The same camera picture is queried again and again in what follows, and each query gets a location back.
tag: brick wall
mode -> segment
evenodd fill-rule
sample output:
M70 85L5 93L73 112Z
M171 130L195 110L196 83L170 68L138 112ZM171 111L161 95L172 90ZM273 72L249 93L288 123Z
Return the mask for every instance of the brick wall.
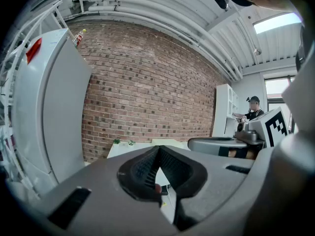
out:
M78 50L93 68L82 120L85 160L106 157L114 138L187 141L211 135L215 88L227 81L200 54L140 25L69 26L73 33L87 30Z

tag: potted plant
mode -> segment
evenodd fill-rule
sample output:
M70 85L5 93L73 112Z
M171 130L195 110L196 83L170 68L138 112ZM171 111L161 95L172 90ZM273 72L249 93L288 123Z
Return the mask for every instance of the potted plant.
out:
M114 141L113 141L113 147L118 147L119 146L119 143L120 143L120 139L116 138Z
M136 142L133 141L133 140L129 140L129 141L128 141L128 147L129 147L129 148L132 148L135 144L136 144Z

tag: refrigerator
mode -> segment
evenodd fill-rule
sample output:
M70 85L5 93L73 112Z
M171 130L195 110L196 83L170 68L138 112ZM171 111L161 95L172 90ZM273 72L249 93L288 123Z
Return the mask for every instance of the refrigerator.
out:
M23 57L13 93L12 126L21 166L45 195L84 165L81 123L92 69L68 29L44 33L27 64Z

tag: green plant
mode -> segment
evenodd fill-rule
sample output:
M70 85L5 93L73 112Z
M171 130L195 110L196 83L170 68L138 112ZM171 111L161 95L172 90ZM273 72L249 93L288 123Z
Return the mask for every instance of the green plant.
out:
M136 142L133 141L133 140L129 140L129 141L128 141L128 144L129 144L129 145L135 145L135 143L136 143Z
M114 144L119 144L120 143L120 139L115 139L114 140Z

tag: plastic bottle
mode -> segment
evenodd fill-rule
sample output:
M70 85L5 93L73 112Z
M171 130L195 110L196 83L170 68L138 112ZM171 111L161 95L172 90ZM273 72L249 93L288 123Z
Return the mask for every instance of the plastic bottle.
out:
M86 29L83 29L82 31L80 31L78 34L76 34L74 40L73 40L73 44L75 46L75 48L78 48L78 45L80 44L82 38L83 38L83 35L84 33L86 33L87 30Z

